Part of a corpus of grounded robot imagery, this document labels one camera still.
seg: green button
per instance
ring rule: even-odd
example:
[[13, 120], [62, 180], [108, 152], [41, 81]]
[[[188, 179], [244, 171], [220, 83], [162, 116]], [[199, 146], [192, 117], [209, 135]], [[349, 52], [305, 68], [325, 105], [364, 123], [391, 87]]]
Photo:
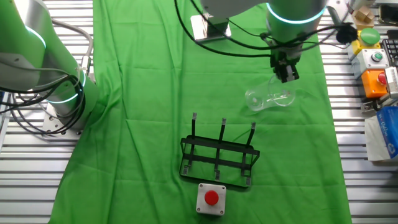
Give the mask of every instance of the green button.
[[373, 28], [365, 28], [361, 31], [360, 38], [364, 44], [372, 46], [380, 41], [380, 34]]
[[383, 55], [380, 54], [380, 53], [376, 53], [376, 54], [374, 54], [374, 56], [375, 56], [377, 59], [383, 59]]

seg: table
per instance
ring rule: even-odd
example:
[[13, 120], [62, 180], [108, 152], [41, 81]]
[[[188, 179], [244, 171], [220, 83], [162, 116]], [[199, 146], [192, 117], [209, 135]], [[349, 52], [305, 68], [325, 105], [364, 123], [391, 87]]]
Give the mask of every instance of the table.
[[[92, 1], [45, 3], [53, 18], [93, 34]], [[388, 29], [398, 29], [379, 24], [377, 9], [372, 12], [382, 39], [387, 38]], [[320, 28], [331, 23], [326, 12]], [[88, 41], [62, 27], [55, 27], [55, 31], [80, 63]], [[337, 44], [334, 37], [328, 42]], [[344, 50], [329, 45], [322, 45], [321, 52], [353, 223], [398, 223], [398, 164], [382, 166], [367, 161], [366, 116], [360, 110], [361, 101], [354, 76], [349, 72], [348, 56]], [[26, 108], [23, 113], [35, 125], [43, 124], [44, 112], [39, 106]], [[10, 119], [0, 153], [0, 223], [48, 222], [75, 144], [76, 141], [48, 142], [28, 134]]]

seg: emergency stop button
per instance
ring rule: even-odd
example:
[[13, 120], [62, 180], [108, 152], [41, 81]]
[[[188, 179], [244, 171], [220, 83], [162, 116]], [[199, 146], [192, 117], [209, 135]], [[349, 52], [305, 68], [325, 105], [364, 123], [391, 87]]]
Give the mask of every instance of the emergency stop button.
[[380, 73], [379, 76], [377, 77], [377, 81], [382, 84], [382, 85], [387, 85], [387, 79], [386, 79], [386, 74]]
[[214, 190], [209, 190], [205, 194], [205, 201], [208, 205], [215, 205], [218, 202], [218, 193]]

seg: black cable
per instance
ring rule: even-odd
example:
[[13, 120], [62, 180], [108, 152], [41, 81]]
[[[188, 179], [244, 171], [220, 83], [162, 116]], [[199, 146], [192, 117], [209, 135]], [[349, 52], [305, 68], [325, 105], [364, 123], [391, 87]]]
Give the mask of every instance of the black cable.
[[30, 132], [31, 134], [61, 134], [65, 131], [67, 131], [68, 129], [70, 129], [73, 125], [75, 125], [75, 123], [81, 118], [81, 116], [83, 115], [84, 110], [85, 110], [85, 95], [84, 95], [83, 86], [81, 85], [81, 83], [79, 83], [76, 86], [75, 90], [76, 90], [76, 93], [78, 94], [76, 105], [75, 105], [78, 107], [78, 110], [76, 110], [74, 112], [74, 114], [72, 115], [72, 118], [65, 125], [63, 125], [61, 128], [59, 128], [55, 131], [44, 131], [44, 130], [39, 129], [38, 127], [34, 126], [32, 123], [30, 123], [28, 120], [26, 120], [26, 118], [24, 117], [24, 115], [22, 114], [22, 112], [20, 111], [19, 108], [16, 108], [16, 110], [19, 113], [19, 116], [21, 117], [21, 119], [24, 122], [26, 122], [30, 127], [38, 130], [39, 132], [29, 130], [25, 126], [23, 126], [22, 123], [18, 121], [18, 118], [16, 117], [14, 111], [11, 111], [12, 117], [24, 130]]
[[217, 54], [221, 54], [221, 55], [226, 55], [226, 56], [232, 56], [232, 57], [249, 57], [249, 58], [256, 58], [256, 57], [271, 57], [270, 54], [257, 54], [257, 55], [244, 55], [244, 54], [234, 54], [234, 53], [229, 53], [229, 52], [222, 52], [219, 50], [215, 50], [215, 49], [211, 49], [199, 42], [197, 42], [195, 40], [195, 38], [189, 33], [187, 27], [185, 26], [184, 22], [182, 21], [181, 18], [181, 13], [180, 10], [178, 9], [178, 4], [177, 4], [177, 0], [174, 0], [174, 6], [175, 6], [175, 11], [177, 12], [177, 17], [178, 17], [178, 21], [180, 22], [182, 29], [184, 30], [184, 32], [186, 33], [186, 35], [192, 40], [194, 41], [197, 45], [199, 45], [200, 47], [209, 50], [211, 52], [217, 53]]
[[240, 45], [242, 47], [246, 47], [246, 48], [254, 49], [254, 50], [272, 50], [272, 49], [278, 49], [278, 48], [281, 48], [281, 47], [286, 47], [286, 46], [288, 46], [290, 44], [294, 44], [296, 41], [303, 41], [303, 40], [307, 39], [308, 37], [312, 36], [313, 34], [317, 34], [319, 32], [325, 31], [325, 30], [337, 29], [337, 28], [342, 28], [342, 27], [349, 26], [349, 23], [342, 23], [340, 25], [328, 26], [328, 27], [325, 27], [325, 28], [322, 28], [322, 29], [319, 29], [319, 30], [312, 31], [312, 32], [310, 32], [308, 34], [305, 34], [305, 35], [303, 35], [301, 37], [297, 37], [297, 38], [295, 38], [293, 40], [290, 40], [288, 42], [282, 43], [280, 45], [269, 46], [269, 47], [256, 47], [256, 46], [251, 46], [251, 45], [244, 44], [242, 42], [234, 40], [231, 37], [228, 37], [227, 35], [225, 35], [225, 33], [222, 30], [219, 30], [216, 26], [214, 26], [214, 24], [212, 24], [208, 19], [206, 19], [205, 15], [203, 15], [203, 13], [201, 12], [201, 10], [198, 8], [198, 6], [195, 4], [195, 2], [193, 0], [190, 0], [190, 1], [192, 3], [193, 7], [197, 10], [197, 12], [202, 16], [202, 18], [212, 28], [216, 29], [223, 37], [227, 38], [228, 40], [230, 40], [230, 41], [234, 42], [235, 44], [238, 44], [238, 45]]
[[240, 26], [237, 25], [236, 23], [232, 22], [230, 19], [228, 19], [228, 21], [229, 21], [230, 23], [234, 24], [237, 28], [241, 29], [243, 32], [245, 32], [245, 33], [247, 33], [247, 34], [249, 34], [249, 35], [252, 35], [253, 37], [260, 37], [260, 35], [252, 34], [252, 33], [250, 33], [249, 31], [243, 29], [242, 27], [240, 27]]
[[[245, 32], [245, 33], [247, 33], [247, 34], [249, 34], [249, 35], [251, 35], [251, 36], [254, 36], [254, 37], [260, 37], [260, 36], [261, 36], [261, 35], [259, 35], [259, 34], [257, 35], [257, 34], [250, 33], [249, 31], [243, 29], [241, 26], [237, 25], [236, 23], [234, 23], [233, 21], [231, 21], [231, 20], [229, 20], [229, 19], [228, 19], [228, 21], [229, 21], [230, 23], [232, 23], [234, 26], [236, 26], [237, 28], [239, 28], [240, 30], [242, 30], [243, 32]], [[276, 41], [275, 38], [272, 38], [272, 37], [270, 37], [270, 36], [267, 36], [267, 38]], [[303, 44], [319, 44], [319, 42], [312, 42], [312, 41], [305, 41], [305, 42], [302, 42], [302, 43], [303, 43]], [[338, 47], [338, 48], [340, 48], [340, 49], [347, 49], [347, 48], [349, 47], [349, 45], [347, 45], [346, 47], [340, 47], [340, 46], [338, 46], [338, 45], [336, 45], [336, 44], [324, 43], [324, 42], [322, 42], [322, 43], [320, 43], [320, 44], [331, 45], [331, 46], [334, 46], [334, 47]]]
[[30, 102], [30, 101], [34, 100], [38, 95], [39, 95], [39, 94], [36, 93], [32, 98], [29, 98], [29, 99], [26, 100], [20, 93], [18, 93], [19, 98], [20, 98], [23, 102]]
[[72, 79], [72, 77], [74, 76], [68, 76], [67, 79], [63, 79], [62, 81], [56, 83], [54, 85], [54, 87], [48, 92], [46, 93], [46, 95], [44, 95], [43, 97], [40, 98], [36, 98], [35, 100], [32, 101], [28, 101], [28, 102], [23, 102], [23, 103], [7, 103], [7, 102], [0, 102], [0, 105], [6, 105], [6, 106], [10, 106], [9, 109], [4, 110], [4, 111], [0, 111], [0, 114], [5, 113], [7, 111], [13, 110], [17, 107], [21, 107], [21, 106], [32, 106], [36, 103], [40, 103], [41, 101], [47, 99], [62, 83], [69, 81], [70, 79]]

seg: orange control box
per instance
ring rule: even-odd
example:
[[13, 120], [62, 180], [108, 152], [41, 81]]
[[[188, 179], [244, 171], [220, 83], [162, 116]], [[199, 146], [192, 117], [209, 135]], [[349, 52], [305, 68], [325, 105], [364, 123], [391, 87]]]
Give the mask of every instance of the orange control box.
[[366, 70], [362, 74], [362, 82], [367, 98], [379, 98], [387, 93], [384, 69]]

